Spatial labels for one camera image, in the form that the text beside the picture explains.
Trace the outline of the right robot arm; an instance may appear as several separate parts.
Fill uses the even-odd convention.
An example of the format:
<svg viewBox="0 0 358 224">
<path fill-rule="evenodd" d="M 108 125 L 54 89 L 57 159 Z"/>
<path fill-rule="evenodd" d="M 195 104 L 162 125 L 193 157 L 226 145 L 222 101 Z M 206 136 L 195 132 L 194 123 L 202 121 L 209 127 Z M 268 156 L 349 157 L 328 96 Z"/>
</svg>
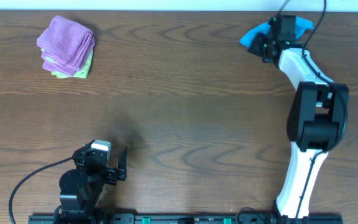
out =
<svg viewBox="0 0 358 224">
<path fill-rule="evenodd" d="M 240 43 L 273 63 L 296 90 L 287 119 L 291 158 L 285 182 L 264 223 L 342 223 L 336 214 L 311 214 L 309 202 L 319 170 L 346 132 L 347 85 L 335 83 L 313 62 L 298 39 L 311 21 L 277 13 L 246 33 Z"/>
</svg>

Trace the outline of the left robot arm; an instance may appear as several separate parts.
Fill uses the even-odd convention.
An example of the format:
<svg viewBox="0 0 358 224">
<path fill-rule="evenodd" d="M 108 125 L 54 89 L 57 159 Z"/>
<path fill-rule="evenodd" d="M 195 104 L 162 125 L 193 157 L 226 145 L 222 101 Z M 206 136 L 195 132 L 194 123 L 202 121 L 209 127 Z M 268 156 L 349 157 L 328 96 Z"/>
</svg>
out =
<svg viewBox="0 0 358 224">
<path fill-rule="evenodd" d="M 61 205 L 54 211 L 54 223 L 110 222 L 111 216 L 96 203 L 106 184 L 116 185 L 127 177 L 127 148 L 115 168 L 108 166 L 111 150 L 110 142 L 94 140 L 73 153 L 76 168 L 60 177 Z"/>
</svg>

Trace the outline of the blue cloth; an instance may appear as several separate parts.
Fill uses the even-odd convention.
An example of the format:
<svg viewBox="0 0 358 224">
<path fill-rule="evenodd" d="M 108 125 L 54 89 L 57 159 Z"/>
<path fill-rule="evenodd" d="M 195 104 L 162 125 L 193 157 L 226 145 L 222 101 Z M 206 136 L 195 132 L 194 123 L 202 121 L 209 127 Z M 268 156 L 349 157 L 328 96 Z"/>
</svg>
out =
<svg viewBox="0 0 358 224">
<path fill-rule="evenodd" d="M 301 17 L 296 17 L 296 22 L 295 22 L 296 40 L 298 40 L 309 29 L 314 29 L 312 21 L 309 21 Z M 268 22 L 264 22 L 263 24 L 248 31 L 240 39 L 239 43 L 249 48 L 257 34 L 262 33 L 267 35 L 270 30 L 271 30 L 271 25 L 269 25 Z"/>
</svg>

